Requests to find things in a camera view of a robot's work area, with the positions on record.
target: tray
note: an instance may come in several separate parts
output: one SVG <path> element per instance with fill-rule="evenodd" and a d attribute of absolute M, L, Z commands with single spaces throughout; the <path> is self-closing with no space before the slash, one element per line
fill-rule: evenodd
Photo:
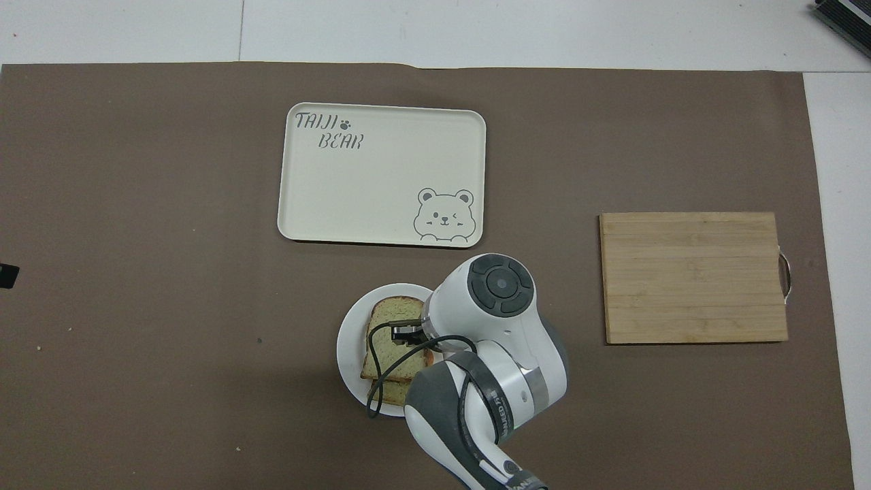
<path fill-rule="evenodd" d="M 287 114 L 287 238 L 471 247 L 483 233 L 486 125 L 473 111 L 303 102 Z"/>

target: bread slice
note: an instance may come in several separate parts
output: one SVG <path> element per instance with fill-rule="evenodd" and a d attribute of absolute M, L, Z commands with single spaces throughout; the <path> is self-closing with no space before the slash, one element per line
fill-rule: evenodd
<path fill-rule="evenodd" d="M 405 396 L 408 395 L 410 386 L 410 381 L 384 381 L 384 403 L 405 406 Z M 378 391 L 372 399 L 378 401 Z"/>
<path fill-rule="evenodd" d="M 363 371 L 360 373 L 361 378 L 378 378 L 377 371 L 375 370 L 375 361 L 372 360 L 372 353 L 369 352 L 367 341 L 369 332 L 385 322 L 419 318 L 422 311 L 423 301 L 408 296 L 391 296 L 375 304 L 372 309 L 372 315 L 369 318 L 369 325 L 366 328 L 366 336 L 363 338 L 363 343 L 366 345 L 366 358 L 363 360 Z M 381 365 L 382 371 L 386 370 L 392 363 L 412 349 L 412 347 L 407 345 L 394 344 L 390 338 L 389 328 L 378 330 L 372 339 L 372 344 L 378 353 L 378 363 Z M 411 381 L 418 371 L 432 364 L 432 350 L 424 349 L 400 364 L 399 367 L 390 373 L 387 379 L 390 381 Z"/>

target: white plate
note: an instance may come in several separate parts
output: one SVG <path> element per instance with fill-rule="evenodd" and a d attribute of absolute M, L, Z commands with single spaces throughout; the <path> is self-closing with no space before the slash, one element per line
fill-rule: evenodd
<path fill-rule="evenodd" d="M 360 371 L 363 369 L 363 359 L 366 357 L 366 326 L 375 304 L 391 296 L 411 296 L 426 301 L 430 294 L 432 290 L 417 284 L 388 284 L 369 291 L 357 300 L 345 315 L 339 328 L 339 338 L 335 341 L 335 359 L 339 363 L 341 380 L 361 404 L 366 404 L 366 397 L 372 386 L 371 380 L 360 378 Z M 442 354 L 433 352 L 434 362 L 442 359 Z M 373 400 L 372 408 L 377 405 L 378 402 Z M 386 403 L 381 404 L 381 413 L 391 417 L 404 417 L 402 407 Z"/>
<path fill-rule="evenodd" d="M 299 103 L 287 114 L 278 229 L 471 247 L 483 232 L 486 135 L 474 111 Z"/>

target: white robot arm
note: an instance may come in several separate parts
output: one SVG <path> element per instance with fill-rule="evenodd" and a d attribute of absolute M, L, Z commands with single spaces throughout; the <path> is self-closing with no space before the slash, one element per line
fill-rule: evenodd
<path fill-rule="evenodd" d="M 440 342 L 454 354 L 417 374 L 405 419 L 423 450 L 468 488 L 547 488 L 498 447 L 565 394 L 565 349 L 536 300 L 520 262 L 485 254 L 461 264 L 424 304 L 419 339 L 459 335 L 477 353 Z M 394 339 L 413 336 L 408 327 L 393 333 Z"/>

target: brown paper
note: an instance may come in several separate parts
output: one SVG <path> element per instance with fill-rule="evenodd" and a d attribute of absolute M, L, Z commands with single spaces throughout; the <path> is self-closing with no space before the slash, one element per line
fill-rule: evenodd
<path fill-rule="evenodd" d="M 469 250 L 276 228 L 301 101 L 487 121 Z M 504 445 L 552 488 L 851 488 L 800 74 L 399 65 L 6 65 L 0 85 L 0 487 L 459 487 L 368 420 L 336 333 L 367 291 L 486 251 L 536 278 L 565 398 Z M 603 212 L 766 211 L 790 340 L 606 346 Z"/>

